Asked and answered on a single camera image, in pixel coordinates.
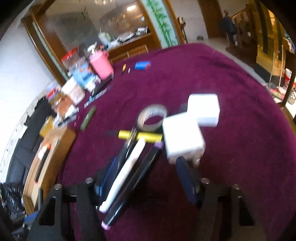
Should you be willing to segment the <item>black marker pink cap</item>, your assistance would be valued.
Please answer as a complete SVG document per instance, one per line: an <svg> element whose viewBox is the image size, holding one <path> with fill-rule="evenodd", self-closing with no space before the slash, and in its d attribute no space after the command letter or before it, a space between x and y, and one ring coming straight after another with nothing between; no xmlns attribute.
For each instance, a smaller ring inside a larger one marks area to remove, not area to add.
<svg viewBox="0 0 296 241"><path fill-rule="evenodd" d="M163 147L164 143L162 141L156 142L153 147L151 147L130 180L125 185L124 189L121 191L119 197L116 197L115 202L111 205L110 210L101 223L104 230L110 230L121 214L124 213L128 202L132 198L133 192L135 192L142 180L149 175L149 172L154 167L154 162L158 159Z"/></svg>

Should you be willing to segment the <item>pink sleeved mug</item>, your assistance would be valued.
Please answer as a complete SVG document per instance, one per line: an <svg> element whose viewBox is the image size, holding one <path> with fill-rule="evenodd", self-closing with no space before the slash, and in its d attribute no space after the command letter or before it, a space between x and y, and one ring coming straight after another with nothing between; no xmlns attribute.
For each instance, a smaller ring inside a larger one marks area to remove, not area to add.
<svg viewBox="0 0 296 241"><path fill-rule="evenodd" d="M98 50L90 55L89 61L100 79L105 80L114 73L106 51Z"/></svg>

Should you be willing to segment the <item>blue label plastic jar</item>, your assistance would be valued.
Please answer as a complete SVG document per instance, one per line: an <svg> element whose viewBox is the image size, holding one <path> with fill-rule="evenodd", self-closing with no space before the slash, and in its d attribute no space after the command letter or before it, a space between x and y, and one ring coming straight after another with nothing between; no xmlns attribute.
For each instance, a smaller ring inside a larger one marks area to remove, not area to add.
<svg viewBox="0 0 296 241"><path fill-rule="evenodd" d="M72 75L75 81L89 92L93 92L96 85L100 84L101 82L101 79L94 72L92 66L89 63L84 63L80 66L77 66Z"/></svg>

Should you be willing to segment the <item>white square charger block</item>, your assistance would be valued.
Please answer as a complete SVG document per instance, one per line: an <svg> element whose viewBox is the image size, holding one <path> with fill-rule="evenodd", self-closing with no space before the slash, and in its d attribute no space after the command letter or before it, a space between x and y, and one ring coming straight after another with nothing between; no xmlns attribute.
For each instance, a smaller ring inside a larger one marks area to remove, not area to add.
<svg viewBox="0 0 296 241"><path fill-rule="evenodd" d="M162 128L168 162L174 165L178 157L184 157L197 166L206 144L195 118L187 112L168 116Z"/></svg>

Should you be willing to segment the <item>blue battery pack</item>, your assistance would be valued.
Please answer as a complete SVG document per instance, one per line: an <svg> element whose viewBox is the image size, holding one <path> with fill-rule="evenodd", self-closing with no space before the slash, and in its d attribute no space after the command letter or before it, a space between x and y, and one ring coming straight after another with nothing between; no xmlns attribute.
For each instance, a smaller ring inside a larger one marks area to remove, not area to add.
<svg viewBox="0 0 296 241"><path fill-rule="evenodd" d="M151 67L150 61L140 61L135 63L134 69L135 70L147 70Z"/></svg>

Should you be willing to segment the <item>purple velvet tablecloth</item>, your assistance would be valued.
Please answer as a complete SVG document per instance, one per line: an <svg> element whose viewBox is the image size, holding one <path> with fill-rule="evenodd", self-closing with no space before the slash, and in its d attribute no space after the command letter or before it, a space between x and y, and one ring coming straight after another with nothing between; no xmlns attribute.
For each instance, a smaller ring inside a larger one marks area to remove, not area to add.
<svg viewBox="0 0 296 241"><path fill-rule="evenodd" d="M112 88L96 107L80 105L70 127L77 137L58 182L84 181L116 156L123 141L111 135L129 130L151 104L170 115L186 110L193 93L217 94L218 125L201 129L206 148L199 170L214 183L238 184L268 240L295 240L295 134L280 107L257 80L234 61L204 44L179 45L115 63Z"/></svg>

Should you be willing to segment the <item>bamboo painted pillar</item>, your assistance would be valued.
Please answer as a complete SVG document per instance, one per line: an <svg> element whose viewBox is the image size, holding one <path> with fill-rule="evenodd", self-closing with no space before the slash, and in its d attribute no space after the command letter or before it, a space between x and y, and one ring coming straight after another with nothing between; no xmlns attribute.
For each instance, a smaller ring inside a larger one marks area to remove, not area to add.
<svg viewBox="0 0 296 241"><path fill-rule="evenodd" d="M162 48L169 48L179 44L173 19L169 14L165 1L144 0L144 8L149 15Z"/></svg>

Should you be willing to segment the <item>white marker pen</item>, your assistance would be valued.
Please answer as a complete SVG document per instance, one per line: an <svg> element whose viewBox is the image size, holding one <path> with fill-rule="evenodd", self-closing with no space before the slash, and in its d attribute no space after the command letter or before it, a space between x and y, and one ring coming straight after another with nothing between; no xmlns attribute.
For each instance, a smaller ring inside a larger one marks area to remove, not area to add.
<svg viewBox="0 0 296 241"><path fill-rule="evenodd" d="M133 148L133 151L131 152L129 158L126 160L125 164L123 165L117 177L115 178L106 200L102 202L102 204L100 205L99 211L101 213L106 213L107 210L111 207L112 202L115 200L116 196L120 192L121 187L123 186L129 173L133 169L133 166L135 165L142 151L144 150L145 144L146 140L144 138L140 138L137 141L137 144Z"/></svg>

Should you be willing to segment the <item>red lid plastic jar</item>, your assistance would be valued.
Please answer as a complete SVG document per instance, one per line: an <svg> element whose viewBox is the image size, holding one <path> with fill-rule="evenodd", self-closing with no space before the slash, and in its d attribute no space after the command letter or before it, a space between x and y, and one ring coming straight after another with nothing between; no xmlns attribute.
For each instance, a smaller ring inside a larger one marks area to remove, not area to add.
<svg viewBox="0 0 296 241"><path fill-rule="evenodd" d="M78 55L78 47L72 48L66 55L61 59L63 66L70 70L70 68L80 59Z"/></svg>

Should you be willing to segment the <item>green cylinder tube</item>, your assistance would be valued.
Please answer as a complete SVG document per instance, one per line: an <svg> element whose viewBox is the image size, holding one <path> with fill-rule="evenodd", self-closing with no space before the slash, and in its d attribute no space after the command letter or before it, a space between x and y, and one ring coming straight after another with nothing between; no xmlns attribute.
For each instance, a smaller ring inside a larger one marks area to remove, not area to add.
<svg viewBox="0 0 296 241"><path fill-rule="evenodd" d="M81 131L84 131L86 130L88 124L90 123L92 117L93 117L93 114L96 112L96 106L93 106L87 113L85 119L83 120L83 122L81 123L81 126L80 126L80 130Z"/></svg>

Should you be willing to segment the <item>black pen clear tip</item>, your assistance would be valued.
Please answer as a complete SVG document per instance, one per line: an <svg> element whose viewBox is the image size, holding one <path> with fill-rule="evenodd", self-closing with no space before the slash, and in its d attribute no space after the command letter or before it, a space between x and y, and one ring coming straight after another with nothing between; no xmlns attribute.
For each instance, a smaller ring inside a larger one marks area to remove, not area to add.
<svg viewBox="0 0 296 241"><path fill-rule="evenodd" d="M132 152L132 149L135 146L135 143L137 142L137 135L138 130L136 127L133 127L130 131L130 134L127 137L127 140L125 141L125 144L121 148L121 151L116 156L120 164L124 164L127 158L129 157L130 153Z"/></svg>

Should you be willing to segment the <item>black electrical tape roll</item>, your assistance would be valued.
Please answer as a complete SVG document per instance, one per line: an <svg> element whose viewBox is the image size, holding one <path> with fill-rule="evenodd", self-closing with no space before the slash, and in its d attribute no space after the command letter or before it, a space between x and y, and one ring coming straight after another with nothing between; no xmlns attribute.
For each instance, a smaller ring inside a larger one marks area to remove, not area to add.
<svg viewBox="0 0 296 241"><path fill-rule="evenodd" d="M152 104L144 108L137 117L137 128L144 132L157 131L167 117L168 111L164 105ZM157 123L147 124L146 122L154 117L161 118Z"/></svg>

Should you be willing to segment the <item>cardboard tray box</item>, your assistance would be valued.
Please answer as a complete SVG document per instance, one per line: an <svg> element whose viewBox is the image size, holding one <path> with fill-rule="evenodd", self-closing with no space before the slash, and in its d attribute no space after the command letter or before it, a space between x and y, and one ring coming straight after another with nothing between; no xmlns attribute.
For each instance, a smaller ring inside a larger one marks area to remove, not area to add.
<svg viewBox="0 0 296 241"><path fill-rule="evenodd" d="M57 128L49 131L41 142L33 159L23 188L23 205L28 215L38 209L39 190L43 198L56 183L58 173L74 143L76 133L70 128Z"/></svg>

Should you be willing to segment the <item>yellow black pen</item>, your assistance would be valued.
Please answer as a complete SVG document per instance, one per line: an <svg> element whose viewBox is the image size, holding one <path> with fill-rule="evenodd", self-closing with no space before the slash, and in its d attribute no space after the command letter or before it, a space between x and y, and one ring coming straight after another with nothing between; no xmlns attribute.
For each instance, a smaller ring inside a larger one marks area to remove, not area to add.
<svg viewBox="0 0 296 241"><path fill-rule="evenodd" d="M126 130L107 131L106 134L109 136L117 136L121 140L127 140L130 135L130 131L126 131ZM139 132L137 134L137 140L139 138L145 139L147 143L156 143L156 142L162 141L163 135L160 133Z"/></svg>

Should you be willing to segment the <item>black leather sofa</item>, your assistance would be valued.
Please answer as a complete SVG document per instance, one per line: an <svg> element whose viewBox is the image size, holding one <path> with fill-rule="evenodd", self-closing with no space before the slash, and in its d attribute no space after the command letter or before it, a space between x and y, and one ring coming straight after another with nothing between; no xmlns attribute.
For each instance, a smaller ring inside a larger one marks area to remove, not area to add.
<svg viewBox="0 0 296 241"><path fill-rule="evenodd" d="M25 183L33 159L43 140L39 132L46 118L53 113L53 109L46 98L38 101L33 114L26 119L25 126L27 129L25 133L16 144L6 176L6 182Z"/></svg>

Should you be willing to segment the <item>white power adapter with prongs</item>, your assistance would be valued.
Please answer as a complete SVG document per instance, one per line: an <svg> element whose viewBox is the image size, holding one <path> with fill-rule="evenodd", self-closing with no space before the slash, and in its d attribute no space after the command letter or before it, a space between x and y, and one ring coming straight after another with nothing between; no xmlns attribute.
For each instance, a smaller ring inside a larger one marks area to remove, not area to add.
<svg viewBox="0 0 296 241"><path fill-rule="evenodd" d="M218 96L214 93L190 94L187 102L180 105L179 112L188 112L199 126L216 127L220 116Z"/></svg>

